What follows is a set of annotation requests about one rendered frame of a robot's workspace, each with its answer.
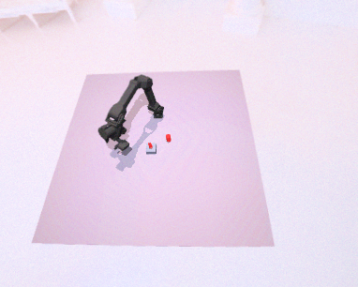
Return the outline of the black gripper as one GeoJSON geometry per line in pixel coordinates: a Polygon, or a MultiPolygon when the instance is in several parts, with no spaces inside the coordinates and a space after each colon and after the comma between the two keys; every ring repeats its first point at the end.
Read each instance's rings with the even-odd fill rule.
{"type": "MultiPolygon", "coordinates": [[[[122,132],[122,130],[120,132],[115,132],[112,136],[110,136],[109,138],[112,139],[113,141],[117,141],[118,144],[114,146],[114,150],[116,150],[117,148],[120,149],[121,151],[124,151],[126,148],[129,147],[129,142],[127,142],[126,140],[121,140],[119,137],[121,136],[120,133],[122,132]]],[[[107,143],[109,141],[109,138],[104,139],[104,141],[107,143]]]]}

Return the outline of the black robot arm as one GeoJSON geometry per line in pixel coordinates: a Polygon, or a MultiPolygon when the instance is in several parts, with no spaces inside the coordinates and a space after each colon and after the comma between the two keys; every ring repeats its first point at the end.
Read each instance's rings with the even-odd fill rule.
{"type": "Polygon", "coordinates": [[[126,122],[125,115],[127,113],[127,105],[133,98],[137,89],[142,88],[147,100],[149,102],[147,108],[148,110],[154,112],[154,118],[163,118],[164,107],[156,101],[154,92],[152,90],[153,80],[152,78],[145,75],[135,76],[129,81],[129,84],[123,93],[122,97],[111,106],[107,116],[105,118],[106,125],[102,126],[98,130],[98,134],[102,139],[107,139],[112,136],[115,132],[122,132],[120,135],[125,134],[127,129],[123,127],[124,122],[126,122]],[[112,118],[113,120],[111,120],[112,118]]]}

